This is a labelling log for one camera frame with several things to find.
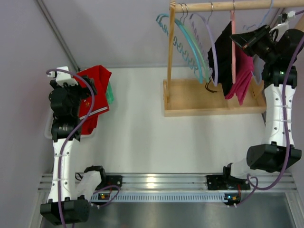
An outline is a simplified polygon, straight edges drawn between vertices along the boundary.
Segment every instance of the wooden clothes rack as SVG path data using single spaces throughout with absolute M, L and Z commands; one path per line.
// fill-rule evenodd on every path
M 271 0 L 250 0 L 214 2 L 213 11 L 227 10 L 256 10 L 268 9 Z M 212 4 L 194 3 L 187 4 L 188 12 L 206 12 L 212 10 Z M 273 8 L 304 7 L 304 0 L 274 0 Z M 192 115 L 220 115 L 220 114 L 249 114 L 263 113 L 266 111 L 266 102 L 262 94 L 264 83 L 257 85 L 252 79 L 249 92 L 242 106 L 238 99 L 233 97 L 226 100 L 223 96 L 221 86 L 211 90 L 218 91 L 210 93 L 205 89 L 205 84 L 200 84 L 197 79 L 171 79 L 173 38 L 175 13 L 182 13 L 183 8 L 177 5 L 175 0 L 170 1 L 170 27 L 169 27 L 169 57 L 167 80 L 163 82 L 165 116 L 192 116 Z M 296 29 L 304 31 L 304 15 L 297 23 Z

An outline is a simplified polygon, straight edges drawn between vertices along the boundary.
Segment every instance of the black garment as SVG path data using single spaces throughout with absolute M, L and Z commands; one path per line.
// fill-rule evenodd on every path
M 232 40 L 231 22 L 224 29 L 222 34 L 215 42 L 215 49 L 218 58 L 218 83 L 222 84 L 224 96 L 226 96 L 232 88 Z M 208 52 L 209 66 L 213 69 L 212 78 L 214 80 L 214 60 L 212 49 Z

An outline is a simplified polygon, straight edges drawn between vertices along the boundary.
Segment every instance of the red cloth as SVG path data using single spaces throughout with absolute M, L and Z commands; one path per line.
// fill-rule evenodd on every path
M 231 99 L 234 94 L 237 95 L 238 102 L 243 105 L 246 93 L 249 89 L 250 81 L 254 70 L 252 57 L 247 56 L 240 48 L 236 48 L 236 83 L 233 84 L 230 92 L 225 96 L 226 99 Z
M 81 129 L 81 134 L 91 134 L 92 131 L 97 126 L 98 116 L 102 113 L 108 112 L 110 110 L 108 101 L 106 99 L 106 90 L 109 84 L 109 79 L 111 72 L 105 69 L 103 66 L 94 66 L 87 70 L 81 71 L 78 73 L 79 76 L 88 76 L 89 78 L 94 79 L 94 84 L 97 90 L 97 95 L 95 95 L 95 104 L 93 110 L 84 122 Z M 83 82 L 76 79 L 82 87 L 86 87 Z M 83 99 L 80 104 L 79 117 L 83 119 L 88 113 L 92 103 L 92 98 Z

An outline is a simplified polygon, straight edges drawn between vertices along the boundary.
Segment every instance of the metal hook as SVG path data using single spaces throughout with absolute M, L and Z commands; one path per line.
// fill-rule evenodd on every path
M 212 3 L 212 1 L 210 1 L 210 3 L 211 3 L 211 14 L 208 17 L 207 23 L 209 23 L 209 19 L 211 18 L 212 14 L 213 14 L 213 3 Z
M 181 18 L 180 18 L 180 21 L 181 21 L 182 17 L 185 15 L 185 12 L 184 12 L 184 7 L 182 6 L 183 3 L 180 3 L 180 5 L 181 5 L 181 8 L 182 8 L 182 16 L 181 16 Z
M 188 6 L 187 6 L 187 4 L 186 4 L 186 3 L 184 3 L 184 4 L 185 4 L 186 9 L 187 9 L 187 14 L 186 14 L 186 16 L 185 16 L 185 18 L 184 18 L 184 21 L 182 22 L 183 24 L 185 24 L 185 19 L 188 17 Z
M 235 0 L 233 0 L 233 13 L 235 13 L 236 12 L 236 2 L 235 2 Z

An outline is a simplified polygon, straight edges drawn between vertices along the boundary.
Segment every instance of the wooden tray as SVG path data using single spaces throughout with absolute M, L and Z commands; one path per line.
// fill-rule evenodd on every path
M 236 96 L 226 100 L 221 85 L 215 87 L 211 83 L 209 88 L 218 92 L 207 91 L 205 84 L 200 84 L 196 79 L 172 79 L 168 101 L 167 80 L 164 80 L 165 116 L 252 114 L 266 111 L 263 86 L 257 86 L 253 79 L 242 106 Z

